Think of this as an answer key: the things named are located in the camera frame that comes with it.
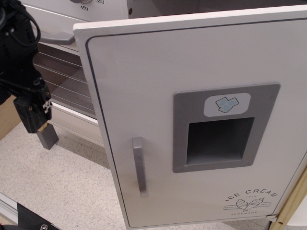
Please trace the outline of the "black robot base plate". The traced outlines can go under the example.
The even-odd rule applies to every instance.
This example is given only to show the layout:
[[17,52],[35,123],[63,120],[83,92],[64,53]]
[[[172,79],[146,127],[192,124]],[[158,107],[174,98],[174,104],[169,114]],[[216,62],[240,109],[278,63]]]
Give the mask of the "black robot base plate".
[[27,230],[59,230],[57,226],[17,203],[18,226]]

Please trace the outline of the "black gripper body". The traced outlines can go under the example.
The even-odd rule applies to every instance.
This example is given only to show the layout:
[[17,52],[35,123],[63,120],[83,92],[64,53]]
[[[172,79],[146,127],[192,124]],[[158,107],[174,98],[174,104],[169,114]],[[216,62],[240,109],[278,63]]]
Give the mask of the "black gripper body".
[[0,88],[16,97],[23,97],[39,111],[51,112],[51,93],[33,64],[22,64],[0,74]]

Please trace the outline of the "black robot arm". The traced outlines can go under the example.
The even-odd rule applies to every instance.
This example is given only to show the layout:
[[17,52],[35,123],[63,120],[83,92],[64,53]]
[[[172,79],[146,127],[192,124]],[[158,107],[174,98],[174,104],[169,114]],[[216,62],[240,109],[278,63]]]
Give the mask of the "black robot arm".
[[11,95],[28,133],[36,133],[51,114],[51,93],[33,59],[41,32],[19,0],[0,2],[0,102]]

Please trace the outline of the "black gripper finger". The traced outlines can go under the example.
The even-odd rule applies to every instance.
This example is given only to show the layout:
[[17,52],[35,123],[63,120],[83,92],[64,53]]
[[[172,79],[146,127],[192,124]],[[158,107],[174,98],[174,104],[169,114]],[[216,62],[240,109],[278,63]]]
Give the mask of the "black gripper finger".
[[28,133],[36,133],[39,128],[52,118],[51,99],[36,102],[33,98],[18,96],[13,103]]

